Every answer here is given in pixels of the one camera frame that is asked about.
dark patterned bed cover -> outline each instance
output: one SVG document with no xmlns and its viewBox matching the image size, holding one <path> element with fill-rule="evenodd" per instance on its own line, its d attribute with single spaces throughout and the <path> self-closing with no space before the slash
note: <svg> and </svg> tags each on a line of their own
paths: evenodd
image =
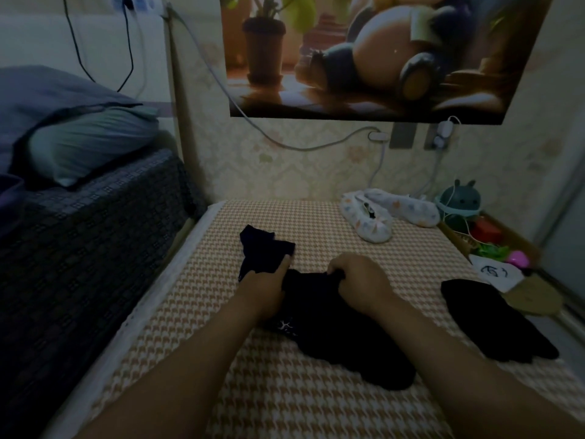
<svg viewBox="0 0 585 439">
<path fill-rule="evenodd" d="M 205 208 L 167 149 L 28 193 L 20 230 L 0 241 L 0 437 L 41 433 Z"/>
</svg>

floral wallpaper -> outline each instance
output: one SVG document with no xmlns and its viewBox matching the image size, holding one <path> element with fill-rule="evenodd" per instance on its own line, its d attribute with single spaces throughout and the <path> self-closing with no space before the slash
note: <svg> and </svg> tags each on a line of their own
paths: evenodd
<svg viewBox="0 0 585 439">
<path fill-rule="evenodd" d="M 9 0 L 1 13 L 62 13 L 55 0 Z M 213 66 L 225 77 L 219 0 L 169 0 L 199 36 Z M 103 0 L 71 0 L 72 12 L 109 12 Z M 172 52 L 183 152 L 187 167 L 211 201 L 228 198 L 336 200 L 362 189 L 377 167 L 380 147 L 367 132 L 316 152 L 283 150 L 243 118 L 230 117 L 228 100 L 178 21 L 171 23 Z M 434 194 L 454 177 L 477 180 L 483 207 L 531 236 L 535 209 L 567 133 L 585 105 L 585 0 L 554 0 L 518 92 L 501 126 L 460 126 L 446 151 Z M 367 122 L 255 119 L 288 145 L 313 146 L 346 136 Z M 391 123 L 374 123 L 391 132 Z M 374 186 L 398 194 L 429 178 L 435 153 L 423 150 L 428 125 L 420 124 L 411 150 L 387 150 Z"/>
</svg>

black plug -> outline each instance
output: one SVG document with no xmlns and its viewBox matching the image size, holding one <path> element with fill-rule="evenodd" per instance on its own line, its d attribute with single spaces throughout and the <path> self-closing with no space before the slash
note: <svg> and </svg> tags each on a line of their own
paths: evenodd
<svg viewBox="0 0 585 439">
<path fill-rule="evenodd" d="M 134 2 L 132 0 L 122 0 L 122 6 L 128 10 L 134 10 Z"/>
</svg>

forearm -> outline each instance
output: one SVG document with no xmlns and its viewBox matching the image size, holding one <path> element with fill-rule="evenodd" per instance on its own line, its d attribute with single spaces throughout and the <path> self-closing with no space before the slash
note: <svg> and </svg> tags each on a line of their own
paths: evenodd
<svg viewBox="0 0 585 439">
<path fill-rule="evenodd" d="M 258 321 L 235 295 L 207 325 L 130 387 L 78 439 L 203 436 L 223 379 Z"/>
<path fill-rule="evenodd" d="M 580 437 L 581 425 L 392 295 L 373 318 L 412 361 L 458 437 Z"/>
</svg>

red object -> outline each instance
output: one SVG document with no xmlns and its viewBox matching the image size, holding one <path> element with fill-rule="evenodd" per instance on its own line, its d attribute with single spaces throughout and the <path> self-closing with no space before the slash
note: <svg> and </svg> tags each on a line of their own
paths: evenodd
<svg viewBox="0 0 585 439">
<path fill-rule="evenodd" d="M 475 240 L 484 243 L 498 244 L 502 240 L 502 232 L 500 229 L 483 217 L 479 217 L 476 220 L 475 226 L 471 230 L 471 235 Z"/>
</svg>

